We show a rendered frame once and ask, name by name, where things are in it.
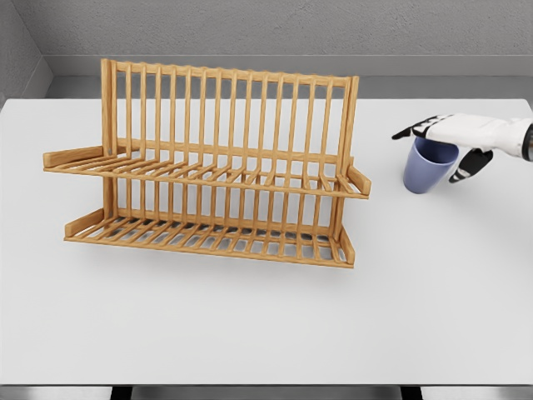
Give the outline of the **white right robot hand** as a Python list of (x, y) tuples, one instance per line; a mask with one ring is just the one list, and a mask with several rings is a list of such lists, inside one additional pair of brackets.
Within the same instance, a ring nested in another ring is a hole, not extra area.
[(496, 128), (506, 125), (505, 120), (470, 114), (449, 114), (429, 117), (391, 138), (397, 140), (414, 135), (439, 143), (467, 147), (470, 151), (461, 159), (456, 171), (450, 176), (450, 183), (475, 176), (493, 158), (496, 147)]

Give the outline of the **blue plastic cup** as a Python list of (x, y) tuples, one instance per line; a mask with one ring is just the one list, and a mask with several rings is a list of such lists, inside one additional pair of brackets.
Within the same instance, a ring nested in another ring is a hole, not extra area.
[(454, 144), (417, 137), (406, 161), (405, 187), (413, 193), (427, 193), (446, 175), (458, 154)]

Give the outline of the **wooden two-tier dish rack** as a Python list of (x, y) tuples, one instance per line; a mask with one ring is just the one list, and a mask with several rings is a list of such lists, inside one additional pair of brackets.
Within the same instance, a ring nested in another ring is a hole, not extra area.
[(119, 62), (102, 68), (102, 142), (48, 152), (99, 176), (103, 205), (68, 241), (351, 268), (342, 224), (357, 77)]

